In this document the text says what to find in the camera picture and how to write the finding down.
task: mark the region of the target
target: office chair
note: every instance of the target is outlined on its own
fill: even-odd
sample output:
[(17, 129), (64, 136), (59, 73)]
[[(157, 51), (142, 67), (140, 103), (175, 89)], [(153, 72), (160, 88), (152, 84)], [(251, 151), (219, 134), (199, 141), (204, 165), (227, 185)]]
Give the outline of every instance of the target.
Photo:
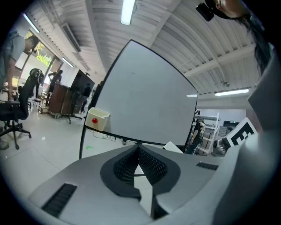
[(29, 77), (21, 90), (18, 101), (6, 101), (4, 104), (0, 104), (0, 120), (7, 121), (7, 126), (9, 127), (7, 130), (3, 131), (0, 134), (2, 137), (5, 134), (10, 132), (14, 133), (14, 143), (15, 147), (18, 150), (19, 146), (17, 144), (15, 132), (22, 132), (29, 134), (29, 138), (31, 138), (31, 134), (29, 131), (26, 131), (22, 128), (22, 123), (18, 123), (18, 120), (25, 120), (28, 115), (28, 98), (30, 94), (33, 93), (33, 89), (35, 85), (39, 87), (39, 84), (44, 80), (44, 75), (40, 69), (32, 69), (29, 72)]

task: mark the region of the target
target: ceiling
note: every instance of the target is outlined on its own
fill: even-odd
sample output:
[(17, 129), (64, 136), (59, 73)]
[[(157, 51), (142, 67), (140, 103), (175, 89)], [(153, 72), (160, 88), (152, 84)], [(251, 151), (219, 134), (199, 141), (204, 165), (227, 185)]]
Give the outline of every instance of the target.
[[(40, 0), (27, 13), (68, 60), (96, 82), (133, 39), (172, 63), (202, 96), (255, 86), (259, 73), (252, 37), (235, 21), (215, 16), (206, 22), (195, 9), (203, 0), (136, 0), (129, 26), (120, 23), (122, 2)], [(54, 29), (55, 23), (65, 22), (80, 53), (72, 53)]]

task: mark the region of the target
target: tiled floor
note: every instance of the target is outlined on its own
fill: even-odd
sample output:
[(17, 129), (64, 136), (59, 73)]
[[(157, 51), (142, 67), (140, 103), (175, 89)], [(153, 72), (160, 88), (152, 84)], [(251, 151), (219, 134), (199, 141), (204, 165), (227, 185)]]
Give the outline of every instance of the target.
[[(15, 149), (13, 134), (7, 134), (2, 140), (10, 147), (0, 151), (0, 165), (7, 182), (21, 197), (27, 198), (40, 184), (54, 176), (69, 164), (78, 160), (79, 145), (84, 119), (54, 119), (51, 115), (38, 114), (34, 107), (23, 121), (27, 134), (17, 133), (19, 150)], [(86, 132), (83, 158), (123, 147), (120, 139), (103, 139), (104, 134)], [(140, 189), (140, 204), (150, 214), (152, 188), (146, 177), (136, 177), (135, 187)]]

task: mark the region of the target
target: ceiling light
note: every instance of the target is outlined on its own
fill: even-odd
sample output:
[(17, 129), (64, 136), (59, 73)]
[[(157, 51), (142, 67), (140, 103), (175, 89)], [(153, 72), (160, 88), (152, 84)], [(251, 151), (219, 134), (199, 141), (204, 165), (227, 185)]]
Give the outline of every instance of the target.
[(123, 0), (121, 23), (124, 25), (130, 25), (133, 7), (135, 5), (135, 0)]
[(230, 95), (230, 94), (242, 94), (242, 93), (248, 93), (249, 89), (238, 89), (234, 91), (220, 91), (216, 92), (215, 96), (223, 96), (223, 95)]
[(73, 68), (73, 66), (65, 58), (62, 57), (61, 59)]
[(37, 33), (39, 33), (39, 30), (35, 27), (35, 25), (30, 21), (30, 19), (27, 17), (27, 15), (24, 13), (23, 14), (24, 18), (27, 20), (27, 22), (35, 29)]
[(196, 98), (198, 96), (198, 94), (188, 94), (187, 95), (189, 98)]

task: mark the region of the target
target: ceiling beam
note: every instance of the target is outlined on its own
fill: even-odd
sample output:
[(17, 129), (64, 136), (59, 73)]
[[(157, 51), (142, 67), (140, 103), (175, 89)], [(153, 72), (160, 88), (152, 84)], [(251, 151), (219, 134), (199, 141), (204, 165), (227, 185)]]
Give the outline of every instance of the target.
[(169, 19), (170, 15), (173, 13), (173, 11), (175, 10), (175, 8), (178, 6), (178, 4), (180, 2), (181, 2), (181, 0), (173, 0), (172, 3), (168, 6), (167, 11), (161, 17), (160, 22), (157, 24), (156, 29), (154, 30), (153, 34), (151, 35), (151, 37), (150, 37), (150, 39), (148, 41), (148, 44), (147, 44), (148, 48), (151, 48), (151, 46), (153, 45), (156, 37), (158, 36), (160, 31), (162, 30), (162, 27), (167, 22), (167, 20)]
[(213, 59), (207, 63), (204, 63), (198, 67), (196, 67), (195, 69), (192, 69), (190, 71), (187, 71), (186, 73), (184, 73), (184, 75), (187, 78), (196, 76), (200, 73), (203, 73), (205, 71), (208, 71), (210, 69), (219, 67), (219, 65), (224, 65), (242, 58), (246, 58), (248, 56), (252, 56), (254, 55), (254, 50), (255, 50), (255, 44), (237, 49), (231, 53), (225, 54), (223, 56), (218, 57), (217, 59)]
[(100, 62), (104, 68), (104, 73), (106, 74), (106, 71), (109, 69), (108, 64), (106, 63), (106, 57), (101, 49), (101, 44), (98, 39), (98, 33), (97, 33), (97, 26), (94, 18), (94, 12), (93, 12), (93, 5), (92, 0), (83, 0), (83, 11), (86, 16), (86, 25), (90, 29), (91, 33), (91, 39), (93, 41), (94, 47), (97, 50), (98, 57), (100, 59)]

